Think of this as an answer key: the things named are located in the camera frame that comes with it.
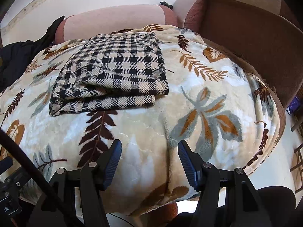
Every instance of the folded checkered fabric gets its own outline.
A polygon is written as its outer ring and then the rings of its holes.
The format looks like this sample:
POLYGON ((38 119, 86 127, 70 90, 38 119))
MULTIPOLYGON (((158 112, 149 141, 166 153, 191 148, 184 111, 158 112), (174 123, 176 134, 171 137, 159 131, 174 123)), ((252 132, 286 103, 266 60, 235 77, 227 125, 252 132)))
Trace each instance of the folded checkered fabric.
POLYGON ((49 114, 151 106, 155 95, 168 92, 164 60, 153 32, 100 34, 91 38, 60 71, 49 114))

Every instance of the floor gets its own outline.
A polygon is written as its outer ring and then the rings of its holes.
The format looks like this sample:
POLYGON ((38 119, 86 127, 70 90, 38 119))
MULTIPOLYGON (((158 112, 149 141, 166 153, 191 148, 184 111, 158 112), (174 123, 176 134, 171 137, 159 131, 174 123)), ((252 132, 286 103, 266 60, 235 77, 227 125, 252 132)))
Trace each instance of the floor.
MULTIPOLYGON (((175 0, 16 0, 2 20, 1 35, 3 45, 13 42, 37 40, 42 37, 51 23, 62 15, 68 17, 97 8, 126 5, 126 4, 159 4, 166 1, 173 4, 175 0)), ((290 173, 289 169, 295 165, 296 156, 293 150, 302 143, 302 137, 298 131, 291 132, 292 117, 286 113, 287 121, 284 134, 274 151, 259 168, 249 176, 256 189, 267 186, 285 186, 295 191, 301 186, 298 170, 290 173)), ((296 194, 297 204, 303 191, 296 194)), ((225 192, 221 191, 219 206, 225 201, 225 192)), ((197 202, 178 202, 178 213, 194 212, 197 202)), ((123 217, 133 225, 139 226, 129 217, 123 217)), ((123 220, 108 215, 111 227, 129 226, 123 220)))

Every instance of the screw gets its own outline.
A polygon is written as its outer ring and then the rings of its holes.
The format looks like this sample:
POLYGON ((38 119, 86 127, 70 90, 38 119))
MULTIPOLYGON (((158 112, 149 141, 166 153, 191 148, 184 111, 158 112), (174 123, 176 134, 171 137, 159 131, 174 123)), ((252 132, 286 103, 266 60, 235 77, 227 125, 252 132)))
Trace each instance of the screw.
POLYGON ((211 168, 211 167, 212 167, 212 164, 209 163, 209 162, 204 162, 204 163, 203 163, 203 166, 204 166, 205 168, 211 168))
POLYGON ((97 165, 97 162, 95 162, 95 161, 92 161, 88 164, 89 167, 96 167, 96 165, 97 165))
POLYGON ((236 173, 238 173, 238 174, 243 174, 244 171, 243 171, 243 169, 241 169, 241 168, 236 168, 236 173))
POLYGON ((57 173, 58 173, 58 174, 62 174, 62 173, 64 173, 64 172, 65 172, 64 168, 59 168, 59 169, 57 170, 57 173))

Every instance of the floral blanket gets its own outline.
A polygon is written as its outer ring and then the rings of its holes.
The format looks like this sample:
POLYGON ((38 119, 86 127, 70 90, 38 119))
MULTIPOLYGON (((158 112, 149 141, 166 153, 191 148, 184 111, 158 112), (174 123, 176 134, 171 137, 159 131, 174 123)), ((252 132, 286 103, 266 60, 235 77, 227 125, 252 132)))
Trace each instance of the floral blanket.
MULTIPOLYGON (((169 94, 156 96, 152 107, 50 116, 55 80, 85 40, 41 51, 0 97, 1 129, 46 180, 60 167, 74 170, 96 160, 113 139, 121 140, 112 185, 101 192, 106 212, 140 215, 194 196, 177 152, 182 139, 216 167, 242 167, 250 174, 279 137, 276 103, 258 76, 188 29, 150 25, 117 35, 150 31, 160 41, 169 84, 169 94)), ((2 147, 0 159, 8 155, 2 147)), ((18 166, 14 161, 2 179, 18 166)), ((39 195, 32 180, 22 192, 22 198, 33 203, 39 195)))

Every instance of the fabric fold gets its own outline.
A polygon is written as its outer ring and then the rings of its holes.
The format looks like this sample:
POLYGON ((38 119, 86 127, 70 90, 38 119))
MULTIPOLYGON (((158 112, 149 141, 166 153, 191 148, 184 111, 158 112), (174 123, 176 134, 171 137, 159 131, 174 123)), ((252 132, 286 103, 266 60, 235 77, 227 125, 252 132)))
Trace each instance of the fabric fold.
POLYGON ((50 98, 51 116, 147 107, 167 95, 165 64, 154 32, 100 34, 60 71, 50 98))

